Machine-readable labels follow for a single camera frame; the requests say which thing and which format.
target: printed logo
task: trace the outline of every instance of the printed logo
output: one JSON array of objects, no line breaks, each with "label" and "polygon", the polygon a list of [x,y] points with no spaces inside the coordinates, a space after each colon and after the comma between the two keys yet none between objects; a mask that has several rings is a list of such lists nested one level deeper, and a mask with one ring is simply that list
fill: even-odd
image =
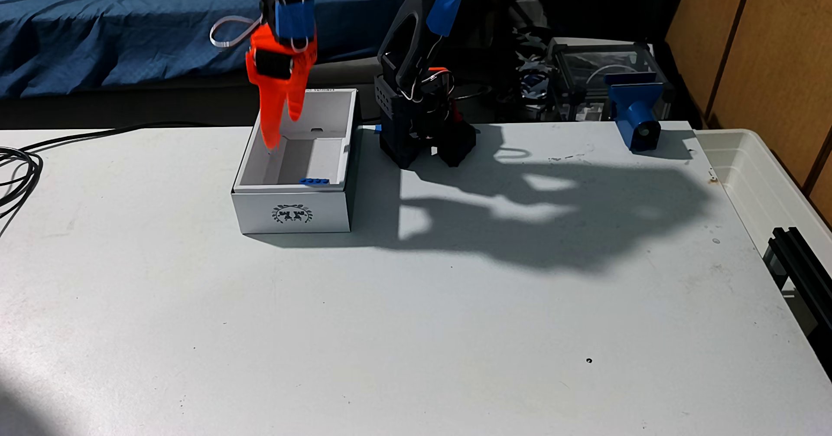
[{"label": "printed logo", "polygon": [[278,205],[271,210],[271,218],[274,218],[278,223],[286,223],[287,221],[308,223],[312,221],[312,210],[300,204]]}]

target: bed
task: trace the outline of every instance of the bed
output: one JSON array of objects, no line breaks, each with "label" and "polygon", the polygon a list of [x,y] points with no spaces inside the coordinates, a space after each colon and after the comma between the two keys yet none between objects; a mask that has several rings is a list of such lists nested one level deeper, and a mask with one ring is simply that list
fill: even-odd
[{"label": "bed", "polygon": [[[208,31],[259,1],[0,0],[0,100],[235,74],[246,43],[221,51]],[[315,0],[319,63],[375,55],[402,1]]]}]

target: black cable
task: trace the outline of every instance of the black cable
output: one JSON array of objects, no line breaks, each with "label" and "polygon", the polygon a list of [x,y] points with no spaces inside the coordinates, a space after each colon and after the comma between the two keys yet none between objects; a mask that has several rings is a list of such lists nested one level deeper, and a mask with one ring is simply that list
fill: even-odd
[{"label": "black cable", "polygon": [[128,125],[127,127],[120,127],[118,129],[101,130],[99,132],[74,133],[72,135],[58,137],[57,139],[49,139],[44,140],[43,142],[32,143],[31,145],[26,145],[20,149],[0,147],[0,166],[12,163],[15,160],[21,161],[24,165],[26,165],[26,175],[0,183],[0,186],[17,184],[17,186],[9,189],[3,197],[0,197],[0,210],[2,210],[2,212],[0,212],[0,218],[4,218],[6,215],[18,210],[29,198],[29,195],[31,195],[35,190],[37,182],[40,180],[41,173],[43,172],[43,159],[40,155],[36,154],[36,152],[47,150],[47,148],[44,147],[62,142],[97,139],[99,137],[107,137],[110,135],[117,135],[119,133],[146,129],[149,127],[174,127],[177,125],[213,127],[210,124],[201,124],[196,122],[151,122],[146,124]]}]

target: wooden wall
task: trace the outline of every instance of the wooden wall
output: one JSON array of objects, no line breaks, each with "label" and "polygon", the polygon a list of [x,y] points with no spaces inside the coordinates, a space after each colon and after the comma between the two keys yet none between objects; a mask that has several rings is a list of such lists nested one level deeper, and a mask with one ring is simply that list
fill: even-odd
[{"label": "wooden wall", "polygon": [[832,222],[832,160],[827,159],[810,197],[827,222]]},{"label": "wooden wall", "polygon": [[708,121],[759,133],[804,185],[830,114],[832,0],[747,0]]},{"label": "wooden wall", "polygon": [[740,0],[680,0],[667,32],[679,74],[704,114]]}]

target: table surface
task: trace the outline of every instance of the table surface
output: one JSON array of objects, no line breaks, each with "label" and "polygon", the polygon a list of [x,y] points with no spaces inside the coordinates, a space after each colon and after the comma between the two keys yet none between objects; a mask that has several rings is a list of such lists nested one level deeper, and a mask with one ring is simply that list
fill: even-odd
[{"label": "table surface", "polygon": [[240,234],[248,128],[46,150],[0,236],[0,433],[828,433],[832,384],[662,126],[646,154],[480,126],[409,171],[363,130],[351,234]]}]

